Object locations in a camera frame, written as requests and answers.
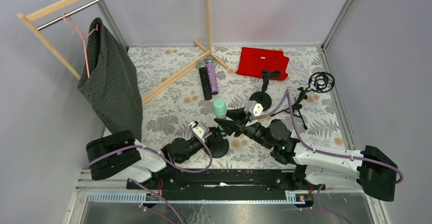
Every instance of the floral tablecloth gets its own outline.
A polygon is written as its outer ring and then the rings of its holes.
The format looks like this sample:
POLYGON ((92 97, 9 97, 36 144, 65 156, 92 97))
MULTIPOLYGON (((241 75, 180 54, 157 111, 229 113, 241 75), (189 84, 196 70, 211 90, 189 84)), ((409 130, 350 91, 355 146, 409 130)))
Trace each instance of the floral tablecloth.
MULTIPOLYGON (((280 101, 286 87, 290 89, 291 98, 298 95, 298 87, 307 86, 309 76, 322 71, 318 51, 315 47, 283 47, 275 48, 284 51, 290 58, 288 78, 285 81, 271 80, 267 93, 273 99, 271 111, 280 101)), ((176 137, 189 139, 191 133, 188 123, 196 120, 207 126, 216 126, 213 121, 212 103, 217 98, 225 100, 228 108, 245 106, 252 93, 261 90, 262 79, 237 75, 241 47, 216 47, 214 52, 229 66, 225 70, 216 64, 219 94, 210 101, 205 101, 198 69, 193 69, 165 91, 157 95, 143 106, 143 143, 160 149, 176 137)), ((159 85, 168 77, 192 62, 202 54, 196 47, 154 48, 131 47, 128 52, 137 67, 138 86, 141 95, 159 85)), ((302 138, 320 146, 344 149, 344 143, 335 114, 335 104, 329 94, 309 94, 303 103, 302 114, 308 130, 297 124, 302 138)), ((289 114, 281 113, 274 119, 281 119, 287 128, 293 126, 289 114)), ((261 119, 264 126, 271 119, 261 119)), ((245 136, 229 137, 230 150, 220 159, 214 159, 212 168, 237 169, 291 169, 291 165, 282 165, 270 157, 270 151, 245 136)), ((201 168, 208 164, 208 156, 204 151, 195 154, 182 167, 201 168)))

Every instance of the clothes hanger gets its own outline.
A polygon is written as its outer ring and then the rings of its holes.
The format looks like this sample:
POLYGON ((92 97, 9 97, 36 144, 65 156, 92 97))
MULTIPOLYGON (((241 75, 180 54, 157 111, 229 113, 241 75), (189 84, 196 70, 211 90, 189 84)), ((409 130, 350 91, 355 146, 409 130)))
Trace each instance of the clothes hanger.
MULTIPOLYGON (((72 34, 74 34, 74 31, 72 30, 72 28, 69 26, 66 17, 65 17, 65 13, 63 13, 63 20, 66 23, 66 26, 69 28, 70 32, 72 34)), ((90 77, 90 69, 89 69, 89 60, 87 59, 87 48, 86 48, 86 39, 95 31, 98 31, 99 28, 99 24, 96 24, 96 28, 94 28, 87 36, 83 36, 82 33, 79 31, 78 27, 76 26, 76 24, 72 21, 72 18, 69 16, 69 20, 72 23, 72 25, 75 27, 76 32, 78 32, 78 35, 81 37, 81 40, 83 41, 83 45, 84 45, 84 56, 86 57, 86 69, 87 69, 87 78, 90 77)))

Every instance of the wooden beam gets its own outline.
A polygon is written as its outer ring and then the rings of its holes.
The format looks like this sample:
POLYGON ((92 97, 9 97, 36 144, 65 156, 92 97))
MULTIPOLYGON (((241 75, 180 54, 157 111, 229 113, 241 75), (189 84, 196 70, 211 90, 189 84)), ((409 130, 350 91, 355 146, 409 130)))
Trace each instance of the wooden beam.
POLYGON ((42 18, 48 14, 51 14, 57 10, 60 10, 60 9, 70 5, 72 3, 77 2, 77 1, 79 1, 79 0, 60 0, 57 3, 51 4, 51 5, 43 8, 43 9, 40 9, 34 13, 31 13, 31 14, 27 15, 26 17, 30 22, 33 22, 37 19, 40 19, 40 18, 42 18))
POLYGON ((213 56, 213 58, 222 66, 222 67, 224 67, 225 69, 228 69, 228 65, 223 61, 223 60, 221 60, 218 56, 216 56, 216 54, 214 54, 214 53, 212 53, 211 54, 211 56, 213 56))
POLYGON ((150 101, 152 98, 154 98, 156 95, 161 93, 163 90, 165 90, 167 87, 169 87, 171 84, 173 84, 178 79, 182 78, 184 75, 186 75, 189 71, 191 71, 200 60, 203 60, 206 56, 210 54, 210 51, 207 51, 203 53, 201 56, 196 58, 194 61, 192 61, 190 64, 186 65, 183 69, 172 75, 170 78, 162 82, 160 85, 158 85, 156 88, 148 92, 146 95, 143 96, 143 104, 150 101))
POLYGON ((57 49, 48 41, 48 39, 40 33, 36 29, 36 27, 25 17, 23 13, 18 13, 18 18, 21 19, 22 22, 30 29, 30 31, 33 32, 33 34, 36 35, 39 40, 54 54, 57 59, 62 62, 64 66, 74 75, 78 80, 81 78, 81 76, 78 74, 78 72, 70 65, 70 63, 57 51, 57 49))
POLYGON ((194 40, 195 46, 199 47, 203 52, 207 52, 208 49, 204 47, 198 40, 194 40))
POLYGON ((210 9, 210 0, 205 0, 205 19, 207 23, 207 49, 210 51, 210 54, 213 53, 213 36, 211 32, 211 9, 210 9))

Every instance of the purple microphone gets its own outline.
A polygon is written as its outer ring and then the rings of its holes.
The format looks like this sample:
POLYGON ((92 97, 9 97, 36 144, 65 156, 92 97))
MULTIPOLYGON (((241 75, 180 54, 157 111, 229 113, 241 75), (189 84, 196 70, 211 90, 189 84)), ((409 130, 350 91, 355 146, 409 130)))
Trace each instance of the purple microphone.
POLYGON ((214 70, 213 61, 214 58, 212 56, 208 56, 205 58, 205 63, 207 66, 207 74, 210 80, 211 93, 213 95, 216 95, 219 93, 219 90, 218 90, 218 80, 216 79, 216 71, 214 70))

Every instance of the mint green object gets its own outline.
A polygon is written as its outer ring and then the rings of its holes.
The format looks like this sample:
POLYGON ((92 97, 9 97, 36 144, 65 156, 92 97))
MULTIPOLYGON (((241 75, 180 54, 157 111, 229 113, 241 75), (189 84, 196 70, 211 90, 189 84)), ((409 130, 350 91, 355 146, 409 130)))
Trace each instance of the mint green object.
MULTIPOLYGON (((227 116, 227 105, 225 104, 225 101, 223 99, 216 99, 213 102, 213 113, 216 116, 216 118, 219 119, 225 119, 227 116)), ((226 133, 222 129, 222 127, 219 126, 219 130, 221 130, 221 134, 224 136, 224 139, 227 139, 225 136, 226 133)))

